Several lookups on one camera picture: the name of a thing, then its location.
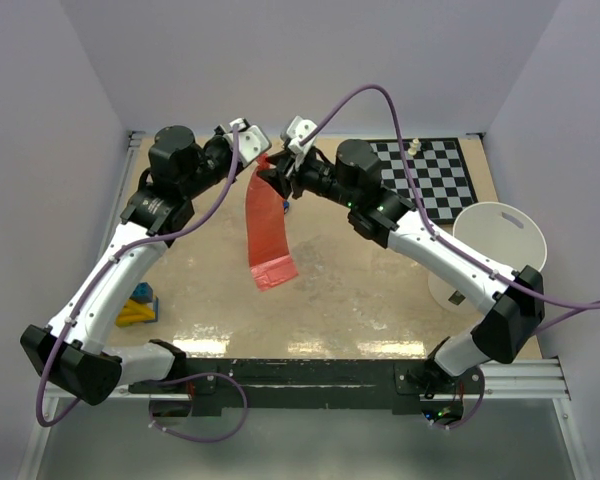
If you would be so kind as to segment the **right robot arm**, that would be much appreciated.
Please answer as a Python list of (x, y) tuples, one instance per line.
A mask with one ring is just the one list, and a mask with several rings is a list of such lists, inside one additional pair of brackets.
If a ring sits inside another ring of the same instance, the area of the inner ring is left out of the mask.
[(483, 318), (443, 340), (429, 355), (421, 382), (449, 392), (466, 371), (488, 361), (510, 364), (545, 315), (541, 273), (499, 263), (421, 218), (415, 204), (387, 188), (381, 161), (364, 140), (346, 140), (327, 162), (311, 148), (302, 163), (285, 149), (258, 176), (283, 198), (306, 191), (348, 208), (363, 238), (426, 267), (459, 291)]

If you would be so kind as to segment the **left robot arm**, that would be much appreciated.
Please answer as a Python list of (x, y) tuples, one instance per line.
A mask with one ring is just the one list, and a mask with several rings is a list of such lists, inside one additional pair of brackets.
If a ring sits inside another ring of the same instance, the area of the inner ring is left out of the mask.
[(187, 380), (187, 356), (174, 345), (107, 345), (118, 315), (145, 274), (179, 237), (204, 225), (219, 209), (237, 176), (264, 155), (270, 139), (238, 118), (217, 127), (207, 142), (182, 125), (160, 130), (147, 167), (96, 266), (66, 305), (43, 327), (28, 326), (20, 344), (40, 376), (36, 392), (41, 424), (46, 387), (75, 402), (98, 405), (120, 386), (147, 382), (165, 392)]

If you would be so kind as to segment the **red trash bag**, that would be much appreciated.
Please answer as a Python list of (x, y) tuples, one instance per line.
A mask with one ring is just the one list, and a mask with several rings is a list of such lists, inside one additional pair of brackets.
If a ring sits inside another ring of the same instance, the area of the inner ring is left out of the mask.
[(283, 198), (258, 176), (271, 166), (266, 154), (258, 158), (245, 197), (248, 265), (260, 291), (298, 276), (286, 236)]

